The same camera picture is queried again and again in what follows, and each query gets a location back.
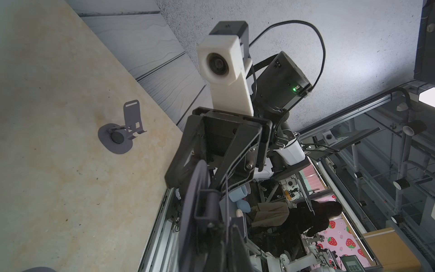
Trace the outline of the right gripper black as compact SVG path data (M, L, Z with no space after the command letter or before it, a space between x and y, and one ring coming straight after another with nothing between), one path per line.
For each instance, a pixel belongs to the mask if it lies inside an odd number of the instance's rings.
M164 176L167 188L179 188L188 183L200 158L218 168L210 189L221 190L233 168L262 171L272 128L270 120L256 116L205 107L194 109Z

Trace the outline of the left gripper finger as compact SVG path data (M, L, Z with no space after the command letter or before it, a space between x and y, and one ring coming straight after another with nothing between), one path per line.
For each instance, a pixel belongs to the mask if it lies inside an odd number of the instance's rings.
M228 272L252 272L251 265L245 242L237 225L232 225L228 229L227 243L227 271Z

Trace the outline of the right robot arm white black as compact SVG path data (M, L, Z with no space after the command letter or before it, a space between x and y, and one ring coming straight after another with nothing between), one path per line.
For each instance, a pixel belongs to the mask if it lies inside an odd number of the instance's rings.
M194 169L205 162L214 171L210 188L236 189L265 172L267 159L274 175L288 177L308 160L286 125L290 110L311 90L303 72L280 52L258 63L254 115L198 107L186 122L184 134L165 182L168 188L187 188Z

